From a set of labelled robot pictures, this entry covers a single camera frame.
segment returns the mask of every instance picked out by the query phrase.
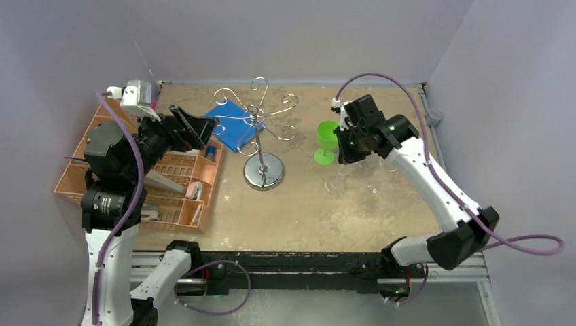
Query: blue notebook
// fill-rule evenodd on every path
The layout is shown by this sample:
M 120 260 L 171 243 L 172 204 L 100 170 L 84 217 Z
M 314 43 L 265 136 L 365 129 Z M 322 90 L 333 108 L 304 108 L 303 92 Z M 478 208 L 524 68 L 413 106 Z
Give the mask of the blue notebook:
M 247 116 L 247 113 L 243 108 L 239 107 L 234 102 L 228 101 L 224 105 L 216 105 L 214 109 L 211 109 L 208 111 L 208 113 L 206 113 L 207 117 L 215 117 L 216 115 L 226 115 L 228 117 L 244 117 Z M 238 151 L 238 140 L 246 132 L 246 129 L 250 128 L 250 131 L 248 131 L 248 134 L 240 143 L 240 148 L 255 136 L 254 127 L 247 125 L 244 120 L 226 119 L 225 117 L 221 117 L 219 119 L 220 124 L 226 129 L 221 135 L 216 137 L 218 137 L 218 139 L 224 143 L 224 145 L 228 146 L 234 152 Z M 215 132 L 220 132 L 220 130 L 222 130 L 222 128 L 218 127 L 215 129 Z

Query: tabletop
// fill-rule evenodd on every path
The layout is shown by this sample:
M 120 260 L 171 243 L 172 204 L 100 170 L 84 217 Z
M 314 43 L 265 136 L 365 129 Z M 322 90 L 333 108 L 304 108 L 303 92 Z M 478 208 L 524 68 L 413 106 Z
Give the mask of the tabletop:
M 192 115 L 203 115 L 216 104 L 213 95 L 223 86 L 164 85 L 156 110 L 170 114 L 170 105 L 180 105 Z M 244 104 L 258 104 L 261 92 L 251 91 L 249 83 L 230 87 Z M 276 134 L 286 124 L 295 126 L 296 138 L 280 141 L 261 132 L 262 149 L 278 156 L 286 175 L 270 191 L 251 189 L 244 181 L 243 167 L 248 157 L 229 149 L 223 157 L 223 170 L 215 185 L 213 210 L 206 234 L 141 228 L 136 250 L 164 250 L 172 240 L 196 241 L 202 250 L 225 251 L 380 251 L 401 236 L 439 232 L 436 220 L 412 184 L 399 172 L 379 167 L 378 157 L 369 163 L 375 168 L 348 166 L 350 174 L 341 196 L 329 193 L 325 181 L 339 173 L 337 162 L 321 166 L 314 160 L 318 149 L 316 131 L 324 120 L 337 121 L 330 110 L 337 87 L 270 86 L 262 109 L 272 113 L 285 108 L 283 95 L 296 94 L 299 105 L 286 114 L 266 118 Z M 410 88 L 420 109 L 416 88 Z M 406 95 L 391 87 L 348 87 L 343 101 L 371 94 L 386 117 L 405 115 L 420 130 L 414 109 Z M 379 181 L 381 194 L 367 190 Z

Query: green plastic cup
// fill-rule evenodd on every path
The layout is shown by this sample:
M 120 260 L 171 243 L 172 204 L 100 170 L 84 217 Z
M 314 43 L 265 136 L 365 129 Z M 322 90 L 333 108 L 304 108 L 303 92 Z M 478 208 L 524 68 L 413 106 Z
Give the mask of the green plastic cup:
M 322 121 L 316 130 L 316 142 L 320 147 L 314 152 L 314 159 L 320 165 L 330 165 L 334 162 L 334 153 L 332 150 L 338 146 L 338 139 L 334 134 L 334 129 L 339 123 L 331 120 Z

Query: white wall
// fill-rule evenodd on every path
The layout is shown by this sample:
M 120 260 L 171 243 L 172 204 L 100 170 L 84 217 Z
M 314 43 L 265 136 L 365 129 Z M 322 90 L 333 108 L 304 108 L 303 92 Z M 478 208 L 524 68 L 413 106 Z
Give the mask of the white wall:
M 428 80 L 471 2 L 128 0 L 115 8 L 158 79 L 325 84 L 366 71 Z
M 52 192 L 96 92 L 148 74 L 102 4 L 11 2 L 0 10 L 0 321 L 78 325 L 84 231 L 79 209 Z
M 474 1 L 429 82 L 448 171 L 500 212 L 497 232 L 567 241 L 555 257 L 486 252 L 504 325 L 576 320 L 575 16 L 574 1 Z

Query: beige table surface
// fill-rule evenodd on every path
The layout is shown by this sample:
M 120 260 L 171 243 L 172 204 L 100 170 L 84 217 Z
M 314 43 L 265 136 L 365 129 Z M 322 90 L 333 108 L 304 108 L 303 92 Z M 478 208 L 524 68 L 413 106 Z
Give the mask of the beige table surface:
M 215 106 L 213 94 L 218 86 L 167 85 L 158 100 L 159 113 L 169 105 L 180 105 L 194 115 Z M 258 104 L 261 92 L 249 85 L 233 86 L 244 104 Z M 231 251 L 379 251 L 400 236 L 439 231 L 432 212 L 411 183 L 399 172 L 381 168 L 385 180 L 380 196 L 365 189 L 374 170 L 356 168 L 348 178 L 343 198 L 334 198 L 324 180 L 337 173 L 337 164 L 320 166 L 314 161 L 316 127 L 323 120 L 336 120 L 330 111 L 337 87 L 270 86 L 262 109 L 271 113 L 282 109 L 282 95 L 299 96 L 300 104 L 289 113 L 266 119 L 266 125 L 281 133 L 285 124 L 294 125 L 297 136 L 280 141 L 262 132 L 262 149 L 277 155 L 286 168 L 283 182 L 268 192 L 246 185 L 243 166 L 247 157 L 226 149 L 223 170 L 216 181 L 216 197 L 206 234 L 141 228 L 138 250 L 164 250 L 174 240 L 197 241 L 202 250 Z M 411 93 L 422 108 L 418 92 Z M 397 88 L 349 87 L 343 101 L 371 94 L 387 117 L 403 114 L 418 129 L 416 114 L 408 98 Z

